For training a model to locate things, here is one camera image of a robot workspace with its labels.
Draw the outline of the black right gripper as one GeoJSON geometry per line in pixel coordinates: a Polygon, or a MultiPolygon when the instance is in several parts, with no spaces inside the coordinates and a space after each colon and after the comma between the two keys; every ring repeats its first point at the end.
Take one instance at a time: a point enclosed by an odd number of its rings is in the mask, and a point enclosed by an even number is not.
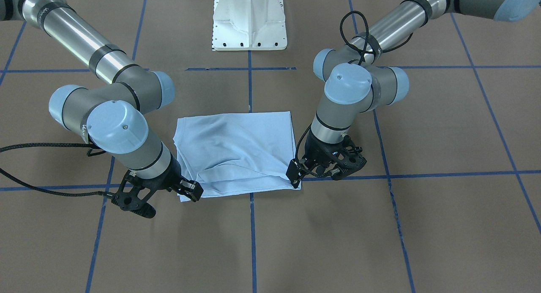
{"type": "Polygon", "coordinates": [[[199,201],[204,192],[199,182],[182,176],[177,160],[171,160],[164,173],[156,178],[143,179],[136,176],[133,170],[128,170],[116,193],[111,193],[111,202],[123,211],[151,219],[156,215],[156,210],[148,200],[159,190],[176,192],[193,202],[199,201]]]}

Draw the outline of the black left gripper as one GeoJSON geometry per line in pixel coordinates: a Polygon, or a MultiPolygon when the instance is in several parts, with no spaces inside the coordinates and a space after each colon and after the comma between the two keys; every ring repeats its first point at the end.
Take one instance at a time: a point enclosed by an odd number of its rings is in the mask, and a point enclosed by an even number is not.
{"type": "Polygon", "coordinates": [[[290,160],[286,176],[294,189],[300,187],[306,175],[340,181],[367,164],[362,152],[349,135],[339,143],[325,143],[306,130],[296,144],[296,158],[290,160]]]}

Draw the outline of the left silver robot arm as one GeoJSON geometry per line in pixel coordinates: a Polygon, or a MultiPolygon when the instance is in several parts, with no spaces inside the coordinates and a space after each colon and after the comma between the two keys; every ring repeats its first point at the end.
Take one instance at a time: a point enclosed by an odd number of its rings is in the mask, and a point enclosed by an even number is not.
{"type": "Polygon", "coordinates": [[[313,62],[314,74],[324,81],[323,95],[310,126],[301,137],[302,157],[295,156],[286,175],[298,188],[306,175],[340,181],[361,170],[367,161],[348,131],[355,118],[402,100],[409,91],[407,73],[396,66],[378,67],[383,54],[404,46],[414,31],[447,13],[520,21],[540,0],[403,0],[375,25],[351,39],[341,33],[344,46],[323,49],[313,62]]]}

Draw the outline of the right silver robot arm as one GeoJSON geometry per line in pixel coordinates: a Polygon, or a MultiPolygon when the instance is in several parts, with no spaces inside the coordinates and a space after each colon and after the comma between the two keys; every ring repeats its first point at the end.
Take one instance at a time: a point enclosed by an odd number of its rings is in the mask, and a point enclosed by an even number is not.
{"type": "Polygon", "coordinates": [[[200,200],[201,185],[185,178],[168,147],[149,127],[145,114],[175,98],[172,79],[161,71],[146,71],[121,48],[89,25],[66,0],[1,0],[2,21],[23,21],[44,31],[86,64],[106,85],[89,90],[79,85],[58,88],[49,100],[49,113],[83,143],[23,143],[25,147],[82,147],[88,156],[109,153],[122,163],[124,174],[116,192],[97,191],[123,211],[153,218],[148,200],[166,190],[200,200]]]}

